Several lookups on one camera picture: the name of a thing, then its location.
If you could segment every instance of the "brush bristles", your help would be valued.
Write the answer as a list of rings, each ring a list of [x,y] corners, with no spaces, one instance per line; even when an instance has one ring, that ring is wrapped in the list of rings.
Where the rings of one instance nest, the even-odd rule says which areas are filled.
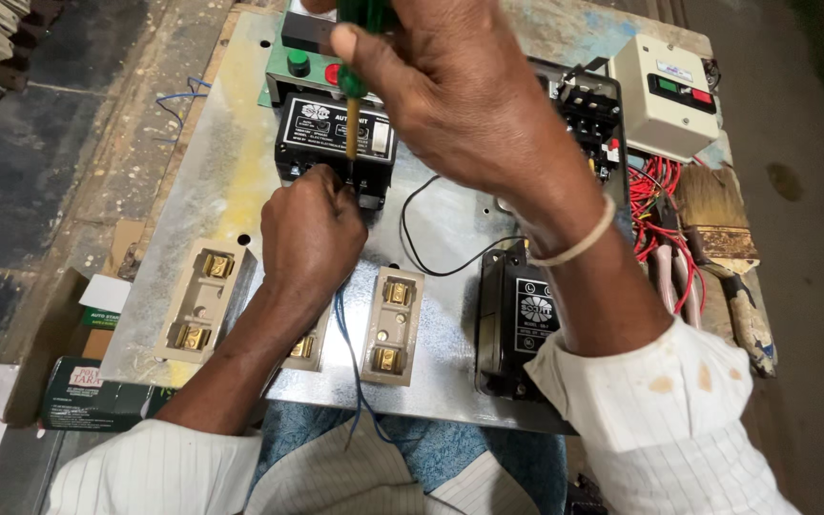
[[[689,165],[676,188],[683,225],[749,227],[733,170]]]

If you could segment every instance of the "screwdriver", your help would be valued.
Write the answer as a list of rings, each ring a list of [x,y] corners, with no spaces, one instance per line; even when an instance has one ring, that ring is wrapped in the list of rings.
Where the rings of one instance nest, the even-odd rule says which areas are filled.
[[[383,30],[383,11],[389,0],[339,0],[338,17],[340,22],[350,22],[371,34]],[[339,89],[348,99],[348,123],[345,135],[345,156],[350,159],[350,172],[353,161],[358,157],[358,118],[361,115],[361,99],[368,90],[364,81],[351,68],[339,67]]]

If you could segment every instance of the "shirt sleeve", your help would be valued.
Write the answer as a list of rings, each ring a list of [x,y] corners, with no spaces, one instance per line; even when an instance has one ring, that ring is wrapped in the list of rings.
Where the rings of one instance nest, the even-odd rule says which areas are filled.
[[[144,421],[66,463],[48,513],[237,513],[261,444]]]
[[[612,357],[549,336],[525,369],[580,433],[620,513],[796,513],[739,421],[752,392],[740,348],[677,317],[655,342]]]

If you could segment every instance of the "hand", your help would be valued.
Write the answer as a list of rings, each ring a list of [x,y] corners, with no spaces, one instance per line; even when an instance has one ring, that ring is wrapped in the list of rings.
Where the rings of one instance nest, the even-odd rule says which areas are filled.
[[[317,165],[263,206],[263,289],[272,305],[319,316],[351,274],[367,228],[351,186],[327,165]]]
[[[304,5],[322,12],[335,0]],[[429,168],[527,208],[540,202],[537,183],[568,168],[586,171],[496,1],[393,5],[406,31],[396,50],[345,24],[331,44],[383,99],[398,134]]]

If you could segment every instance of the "fingernail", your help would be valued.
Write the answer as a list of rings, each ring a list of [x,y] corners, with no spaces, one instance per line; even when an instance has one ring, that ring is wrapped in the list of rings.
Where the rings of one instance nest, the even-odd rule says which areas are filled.
[[[358,34],[355,33],[354,26],[348,23],[339,23],[335,29],[332,29],[330,42],[336,55],[351,65],[354,60],[354,49],[358,44]]]

